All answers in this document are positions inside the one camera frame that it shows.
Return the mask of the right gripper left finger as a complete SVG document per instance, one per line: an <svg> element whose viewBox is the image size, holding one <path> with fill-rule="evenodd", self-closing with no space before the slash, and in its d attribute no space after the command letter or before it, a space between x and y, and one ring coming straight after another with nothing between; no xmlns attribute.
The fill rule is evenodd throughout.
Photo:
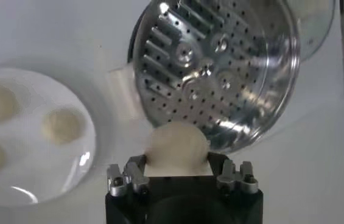
<svg viewBox="0 0 344 224"><path fill-rule="evenodd" d="M130 157L120 171L118 164L107 167L107 189L112 197L125 196L129 190L135 194L146 194L149 191L150 178L144 175L147 158L145 155Z"/></svg>

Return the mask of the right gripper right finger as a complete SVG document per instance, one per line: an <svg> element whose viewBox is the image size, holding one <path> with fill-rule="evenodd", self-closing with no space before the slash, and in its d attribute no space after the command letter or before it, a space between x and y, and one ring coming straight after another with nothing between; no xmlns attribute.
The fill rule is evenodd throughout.
<svg viewBox="0 0 344 224"><path fill-rule="evenodd" d="M225 188L229 192L238 190L245 194L259 192L258 181L253 175L251 162L243 161L239 170L236 170L235 163L226 155L210 152L207 159L219 189Z"/></svg>

